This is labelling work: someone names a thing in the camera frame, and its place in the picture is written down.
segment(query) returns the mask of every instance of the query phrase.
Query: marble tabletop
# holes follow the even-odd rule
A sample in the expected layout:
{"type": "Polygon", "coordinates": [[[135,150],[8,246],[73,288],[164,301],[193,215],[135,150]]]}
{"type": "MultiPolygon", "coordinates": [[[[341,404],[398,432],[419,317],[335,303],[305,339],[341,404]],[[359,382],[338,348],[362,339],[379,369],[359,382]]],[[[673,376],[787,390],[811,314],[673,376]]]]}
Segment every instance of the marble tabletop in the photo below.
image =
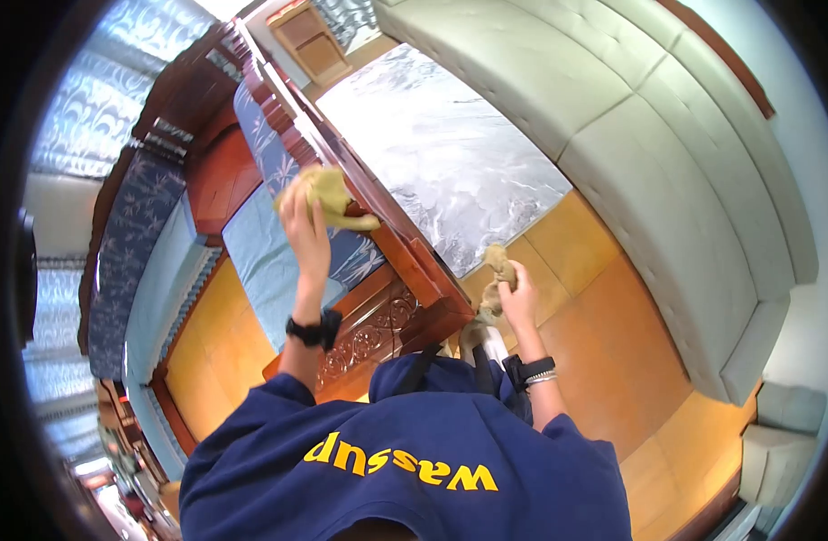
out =
{"type": "Polygon", "coordinates": [[[317,105],[459,278],[571,190],[504,115],[407,43],[317,105]]]}

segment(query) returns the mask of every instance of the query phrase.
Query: yellow cleaning cloth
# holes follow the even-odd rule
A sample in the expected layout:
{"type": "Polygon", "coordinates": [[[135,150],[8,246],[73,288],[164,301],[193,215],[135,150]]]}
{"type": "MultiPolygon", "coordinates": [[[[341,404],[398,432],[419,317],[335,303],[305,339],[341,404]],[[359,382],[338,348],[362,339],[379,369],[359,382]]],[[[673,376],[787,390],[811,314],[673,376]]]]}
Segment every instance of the yellow cleaning cloth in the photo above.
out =
{"type": "Polygon", "coordinates": [[[338,167],[324,168],[320,165],[310,165],[303,168],[296,179],[293,179],[293,182],[279,192],[273,202],[273,209],[278,212],[282,202],[288,200],[289,197],[295,197],[303,190],[306,191],[310,220],[311,204],[317,199],[324,210],[324,220],[328,227],[353,231],[372,231],[381,227],[377,218],[371,214],[356,218],[344,215],[344,211],[353,199],[348,195],[347,189],[344,189],[344,175],[338,167]]]}
{"type": "Polygon", "coordinates": [[[498,284],[509,282],[510,291],[516,291],[516,269],[507,261],[507,251],[500,244],[490,244],[483,252],[482,259],[495,271],[495,277],[483,290],[483,299],[477,311],[477,319],[487,325],[494,325],[503,313],[498,284]]]}

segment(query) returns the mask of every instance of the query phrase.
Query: navy blue sweatshirt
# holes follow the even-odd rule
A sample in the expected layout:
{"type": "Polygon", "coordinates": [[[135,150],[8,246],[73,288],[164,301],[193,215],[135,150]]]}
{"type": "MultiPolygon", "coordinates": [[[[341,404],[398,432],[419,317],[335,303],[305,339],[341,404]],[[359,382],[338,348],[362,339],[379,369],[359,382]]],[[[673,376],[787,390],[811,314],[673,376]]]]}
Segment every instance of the navy blue sweatshirt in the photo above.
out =
{"type": "Polygon", "coordinates": [[[246,400],[195,449],[180,518],[186,541],[328,539],[361,518],[422,540],[630,539],[614,448],[566,415],[539,433],[473,369],[438,358],[422,392],[391,396],[412,356],[378,367],[374,403],[315,405],[287,374],[246,400]]]}

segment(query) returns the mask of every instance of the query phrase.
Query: left hand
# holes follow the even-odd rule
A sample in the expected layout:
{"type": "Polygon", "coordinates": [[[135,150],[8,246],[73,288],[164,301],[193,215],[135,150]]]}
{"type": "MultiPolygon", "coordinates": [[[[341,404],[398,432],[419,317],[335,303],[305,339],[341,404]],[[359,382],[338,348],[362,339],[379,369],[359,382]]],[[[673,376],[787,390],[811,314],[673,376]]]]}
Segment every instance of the left hand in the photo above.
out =
{"type": "Polygon", "coordinates": [[[326,222],[320,202],[315,199],[309,221],[306,191],[300,190],[281,204],[281,225],[300,264],[300,281],[323,290],[330,275],[330,239],[326,236],[326,222]]]}

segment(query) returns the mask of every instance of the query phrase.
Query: wooden floor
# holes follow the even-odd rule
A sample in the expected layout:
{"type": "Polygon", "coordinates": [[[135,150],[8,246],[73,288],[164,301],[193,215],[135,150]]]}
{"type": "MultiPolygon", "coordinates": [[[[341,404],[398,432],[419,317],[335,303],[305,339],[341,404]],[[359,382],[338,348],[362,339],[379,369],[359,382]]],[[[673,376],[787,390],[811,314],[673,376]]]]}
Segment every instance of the wooden floor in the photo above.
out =
{"type": "MultiPolygon", "coordinates": [[[[355,68],[394,45],[381,37],[358,49],[355,68]]],[[[322,92],[306,89],[313,100],[322,92]]],[[[507,249],[538,287],[537,323],[571,417],[587,437],[615,446],[634,539],[668,539],[740,467],[740,435],[755,417],[755,399],[738,408],[692,390],[646,287],[575,190],[507,249]]],[[[474,305],[491,278],[481,269],[461,280],[474,305]]],[[[499,329],[512,351],[516,338],[506,324],[499,329]]],[[[195,438],[262,381],[274,356],[225,262],[168,365],[170,394],[195,438]]]]}
{"type": "Polygon", "coordinates": [[[165,382],[185,424],[202,440],[263,383],[275,358],[267,335],[226,259],[186,320],[165,382]]]}

